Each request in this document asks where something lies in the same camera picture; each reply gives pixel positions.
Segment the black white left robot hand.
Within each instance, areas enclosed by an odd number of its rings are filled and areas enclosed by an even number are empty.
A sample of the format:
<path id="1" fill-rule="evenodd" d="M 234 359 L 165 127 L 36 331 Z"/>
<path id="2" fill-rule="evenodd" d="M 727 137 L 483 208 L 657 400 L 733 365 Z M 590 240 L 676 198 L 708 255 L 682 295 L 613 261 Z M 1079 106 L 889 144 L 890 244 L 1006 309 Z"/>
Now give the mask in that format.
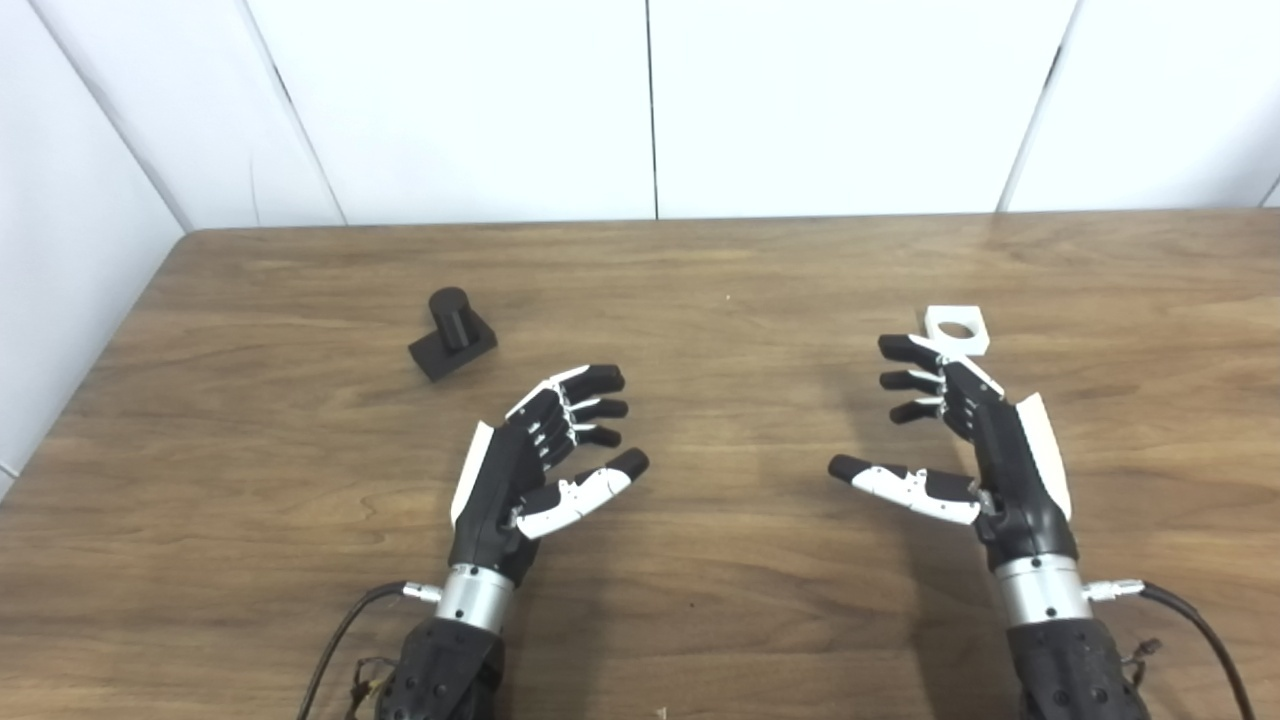
<path id="1" fill-rule="evenodd" d="M 449 566 L 494 571 L 515 587 L 541 538 L 580 521 L 625 492 L 650 466 L 628 448 L 599 468 L 552 480 L 582 446 L 617 448 L 622 436 L 600 419 L 622 419 L 626 379 L 614 364 L 588 364 L 534 386 L 498 427 L 479 421 L 451 503 Z"/>

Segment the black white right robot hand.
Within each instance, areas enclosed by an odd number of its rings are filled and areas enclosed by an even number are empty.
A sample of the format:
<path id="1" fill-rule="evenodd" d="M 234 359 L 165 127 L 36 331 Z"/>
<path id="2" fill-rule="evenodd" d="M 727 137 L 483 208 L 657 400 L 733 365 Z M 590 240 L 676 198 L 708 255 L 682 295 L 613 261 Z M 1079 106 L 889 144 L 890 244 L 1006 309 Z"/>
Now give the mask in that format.
<path id="1" fill-rule="evenodd" d="M 879 377 L 883 389 L 919 395 L 892 407 L 896 425 L 937 419 L 975 454 L 974 477 L 913 470 L 838 454 L 828 473 L 855 489 L 928 518 L 973 527 L 989 569 L 1034 556 L 1076 561 L 1062 456 L 1039 395 L 1015 404 L 974 360 L 918 334 L 882 334 L 881 355 L 908 369 Z"/>

